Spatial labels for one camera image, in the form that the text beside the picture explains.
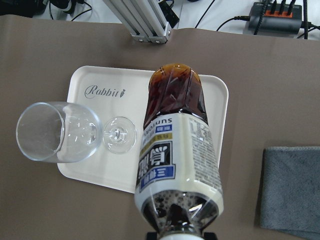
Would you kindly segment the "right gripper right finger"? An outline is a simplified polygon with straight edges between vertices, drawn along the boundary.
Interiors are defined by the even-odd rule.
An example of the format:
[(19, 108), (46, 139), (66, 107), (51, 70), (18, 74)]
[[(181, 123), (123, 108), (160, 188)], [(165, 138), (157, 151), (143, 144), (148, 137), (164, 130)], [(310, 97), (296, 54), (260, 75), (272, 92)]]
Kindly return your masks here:
[(214, 232), (204, 232), (204, 240), (217, 240), (217, 235)]

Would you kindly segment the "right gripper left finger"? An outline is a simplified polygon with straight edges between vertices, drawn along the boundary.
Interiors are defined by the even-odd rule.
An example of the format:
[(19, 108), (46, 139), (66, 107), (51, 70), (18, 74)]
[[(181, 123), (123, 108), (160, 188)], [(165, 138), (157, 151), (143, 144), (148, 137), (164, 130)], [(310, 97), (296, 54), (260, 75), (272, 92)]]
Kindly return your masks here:
[(145, 239), (146, 240), (158, 240), (159, 239), (158, 233), (157, 232), (147, 232)]

